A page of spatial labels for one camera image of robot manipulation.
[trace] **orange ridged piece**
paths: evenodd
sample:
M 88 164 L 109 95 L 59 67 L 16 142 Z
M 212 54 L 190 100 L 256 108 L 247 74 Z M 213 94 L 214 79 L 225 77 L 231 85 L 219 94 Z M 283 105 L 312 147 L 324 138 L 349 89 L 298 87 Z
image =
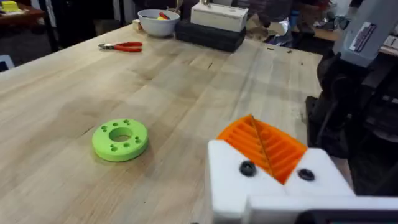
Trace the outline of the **orange ridged piece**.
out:
M 252 115 L 230 124 L 217 139 L 226 141 L 281 184 L 307 150 L 301 142 Z

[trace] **black screw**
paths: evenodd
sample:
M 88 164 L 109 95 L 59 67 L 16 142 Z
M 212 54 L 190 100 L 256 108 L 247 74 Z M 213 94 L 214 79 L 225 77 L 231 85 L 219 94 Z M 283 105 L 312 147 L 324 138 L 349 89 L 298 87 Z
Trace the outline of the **black screw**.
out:
M 314 181 L 315 180 L 315 175 L 309 169 L 300 169 L 298 171 L 298 176 L 301 177 L 301 179 L 306 180 L 306 181 Z
M 246 177 L 252 177 L 256 174 L 256 166 L 252 161 L 243 161 L 239 171 Z

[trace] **machine label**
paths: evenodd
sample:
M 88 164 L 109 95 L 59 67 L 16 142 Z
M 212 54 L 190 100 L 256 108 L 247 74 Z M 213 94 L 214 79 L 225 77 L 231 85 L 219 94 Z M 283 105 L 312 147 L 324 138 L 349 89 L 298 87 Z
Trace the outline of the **machine label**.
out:
M 351 43 L 349 49 L 355 52 L 361 52 L 375 29 L 376 29 L 375 24 L 372 24 L 370 22 L 365 22 L 362 25 L 362 28 L 356 34 L 356 37 L 354 38 L 354 41 Z

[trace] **pliers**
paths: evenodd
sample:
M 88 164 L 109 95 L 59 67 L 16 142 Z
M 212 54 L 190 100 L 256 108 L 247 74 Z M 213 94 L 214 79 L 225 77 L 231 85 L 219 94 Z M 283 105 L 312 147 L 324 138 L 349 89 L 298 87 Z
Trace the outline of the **pliers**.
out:
M 99 44 L 99 47 L 103 50 L 120 50 L 124 52 L 141 52 L 141 42 L 126 42 L 120 44 Z

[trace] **white bowl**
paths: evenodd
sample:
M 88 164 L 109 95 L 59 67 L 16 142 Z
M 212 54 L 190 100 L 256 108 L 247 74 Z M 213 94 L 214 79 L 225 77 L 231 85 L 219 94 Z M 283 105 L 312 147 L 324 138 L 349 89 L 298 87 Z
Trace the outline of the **white bowl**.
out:
M 170 19 L 157 20 L 160 12 L 163 12 Z M 156 37 L 165 37 L 172 34 L 176 23 L 180 20 L 180 15 L 177 13 L 160 9 L 141 10 L 138 12 L 138 17 L 145 32 Z

